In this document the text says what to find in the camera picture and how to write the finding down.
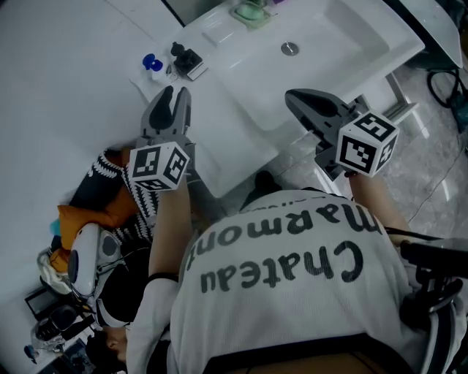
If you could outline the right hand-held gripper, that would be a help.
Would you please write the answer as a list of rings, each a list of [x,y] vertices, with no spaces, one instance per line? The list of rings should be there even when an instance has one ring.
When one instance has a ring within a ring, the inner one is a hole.
[[[378,112],[361,112],[314,89],[290,89],[284,100],[300,124],[321,139],[315,162],[330,179],[343,171],[373,177],[390,161],[399,129]]]

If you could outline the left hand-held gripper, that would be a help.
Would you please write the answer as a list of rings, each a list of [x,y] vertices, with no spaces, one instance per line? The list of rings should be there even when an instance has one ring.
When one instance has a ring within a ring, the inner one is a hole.
[[[181,88],[173,111],[172,98],[173,87],[169,85],[152,99],[141,118],[141,137],[130,151],[129,181],[147,191],[173,191],[184,178],[197,177],[195,144],[186,136],[192,96],[186,87]]]

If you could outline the small blue white bottle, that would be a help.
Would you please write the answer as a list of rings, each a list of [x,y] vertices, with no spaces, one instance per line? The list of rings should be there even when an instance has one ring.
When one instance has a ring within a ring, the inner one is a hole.
[[[153,53],[147,54],[142,64],[153,80],[159,79],[164,74],[165,65]]]

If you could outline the person's right forearm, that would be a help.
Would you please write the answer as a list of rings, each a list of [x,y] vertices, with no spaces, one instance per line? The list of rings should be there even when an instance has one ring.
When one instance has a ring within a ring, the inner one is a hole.
[[[377,175],[370,178],[356,174],[348,177],[348,181],[354,200],[372,213],[384,227],[410,230],[383,178]]]

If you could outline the person's left forearm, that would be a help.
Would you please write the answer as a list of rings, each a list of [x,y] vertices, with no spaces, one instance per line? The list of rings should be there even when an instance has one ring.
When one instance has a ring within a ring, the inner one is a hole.
[[[178,188],[159,193],[153,242],[148,263],[150,281],[177,276],[193,236],[191,205],[186,179]]]

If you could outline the white vanity cabinet with sink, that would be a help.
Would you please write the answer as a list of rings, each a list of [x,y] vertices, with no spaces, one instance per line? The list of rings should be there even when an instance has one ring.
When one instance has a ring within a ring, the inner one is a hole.
[[[233,6],[219,5],[174,38],[208,67],[173,87],[192,96],[195,169],[216,198],[303,136],[284,102],[288,90],[317,89],[350,103],[424,47],[383,0],[285,0],[258,29],[232,17]],[[300,52],[286,56],[284,42]]]

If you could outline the person's leg in black trousers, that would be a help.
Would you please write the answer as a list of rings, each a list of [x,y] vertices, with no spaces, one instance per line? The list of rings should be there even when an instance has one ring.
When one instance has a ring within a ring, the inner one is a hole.
[[[263,196],[273,194],[281,190],[282,187],[274,180],[274,177],[270,172],[266,170],[258,172],[254,178],[254,189],[247,195],[240,210],[243,210],[246,206]]]

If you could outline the black white striped knit cloth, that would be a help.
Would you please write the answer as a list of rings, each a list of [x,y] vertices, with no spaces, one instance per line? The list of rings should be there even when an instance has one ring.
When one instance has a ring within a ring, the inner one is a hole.
[[[153,240],[154,224],[159,205],[158,193],[147,191],[131,181],[129,177],[129,164],[125,165],[122,169],[122,178],[138,208],[138,213],[128,219],[129,224],[124,224],[126,235],[130,237],[135,234],[139,238],[151,242]]]

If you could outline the black cushion with white zigzag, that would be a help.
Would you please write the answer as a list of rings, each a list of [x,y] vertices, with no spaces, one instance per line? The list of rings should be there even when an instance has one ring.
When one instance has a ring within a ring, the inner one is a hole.
[[[92,163],[69,205],[87,210],[103,210],[123,186],[122,172],[121,150],[105,149]]]

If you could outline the orange cushion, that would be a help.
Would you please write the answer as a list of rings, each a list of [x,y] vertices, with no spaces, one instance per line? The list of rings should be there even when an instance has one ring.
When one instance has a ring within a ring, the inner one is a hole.
[[[129,147],[121,149],[123,168],[129,162],[130,151],[131,148]],[[138,213],[138,208],[125,183],[116,197],[103,210],[95,211],[72,207],[69,205],[69,202],[58,206],[61,247],[64,250],[69,251],[72,249],[76,234],[83,226],[89,223],[98,224],[103,229],[113,233],[121,244],[134,241],[148,243],[147,240],[139,238],[138,235],[134,234],[130,237],[126,235],[124,224],[129,224],[128,219]]]

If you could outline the black framed mirror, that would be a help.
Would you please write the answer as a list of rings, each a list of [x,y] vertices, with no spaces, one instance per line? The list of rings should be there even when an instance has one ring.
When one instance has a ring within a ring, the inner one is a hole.
[[[185,27],[218,5],[230,0],[160,0],[171,15]]]

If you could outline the dark green white bathtub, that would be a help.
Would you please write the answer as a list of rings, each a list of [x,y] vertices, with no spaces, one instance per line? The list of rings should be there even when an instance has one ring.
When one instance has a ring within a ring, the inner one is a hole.
[[[424,48],[407,65],[425,70],[463,67],[460,34],[437,0],[392,0],[395,11],[418,35]]]

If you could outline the black chest-mounted device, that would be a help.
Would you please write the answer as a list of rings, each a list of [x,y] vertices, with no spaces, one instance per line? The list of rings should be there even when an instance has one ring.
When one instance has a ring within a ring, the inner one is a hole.
[[[401,243],[401,255],[416,266],[416,290],[400,307],[401,320],[416,329],[429,328],[429,316],[449,305],[468,280],[468,239],[450,238]]]

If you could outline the white printed t-shirt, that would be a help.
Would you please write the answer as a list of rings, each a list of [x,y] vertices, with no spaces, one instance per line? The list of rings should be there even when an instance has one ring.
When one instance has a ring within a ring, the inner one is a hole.
[[[215,357],[362,333],[419,370],[427,335],[399,317],[411,290],[365,207],[279,191],[190,243],[181,280],[150,278],[128,335],[128,373],[202,374]]]

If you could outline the small black monitor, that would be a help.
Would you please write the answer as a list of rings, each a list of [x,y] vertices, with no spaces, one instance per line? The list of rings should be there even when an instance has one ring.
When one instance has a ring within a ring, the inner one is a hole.
[[[46,318],[59,304],[59,298],[45,287],[33,291],[24,301],[37,321]]]

